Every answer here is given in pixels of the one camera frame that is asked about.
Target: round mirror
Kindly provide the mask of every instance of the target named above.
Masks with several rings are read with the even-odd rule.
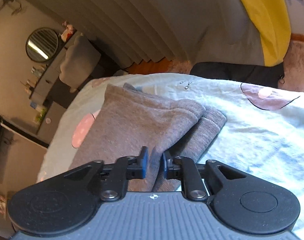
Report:
[[[50,28],[35,30],[27,40],[26,52],[35,62],[45,62],[51,59],[59,46],[56,32]]]

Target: metal screw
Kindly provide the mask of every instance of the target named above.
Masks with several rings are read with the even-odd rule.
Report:
[[[114,190],[105,190],[101,193],[101,197],[105,199],[112,199],[117,197],[117,195],[117,192],[115,192]]]
[[[196,190],[192,190],[190,192],[190,195],[191,195],[192,198],[203,198],[203,197],[206,196],[206,193],[202,190],[196,189]]]

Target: pink fluffy rug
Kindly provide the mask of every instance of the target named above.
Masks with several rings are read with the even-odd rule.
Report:
[[[189,61],[173,60],[167,72],[189,74],[192,65]],[[304,92],[304,42],[291,41],[284,58],[284,79],[279,82],[279,89]]]

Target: black fabric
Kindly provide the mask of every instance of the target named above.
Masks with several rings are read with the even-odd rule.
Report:
[[[283,63],[274,67],[264,67],[221,62],[202,62],[193,66],[190,75],[277,88],[279,79],[284,76],[284,69]]]

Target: yellow pillow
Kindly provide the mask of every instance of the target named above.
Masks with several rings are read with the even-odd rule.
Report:
[[[283,61],[291,37],[285,0],[241,0],[261,36],[265,66]]]

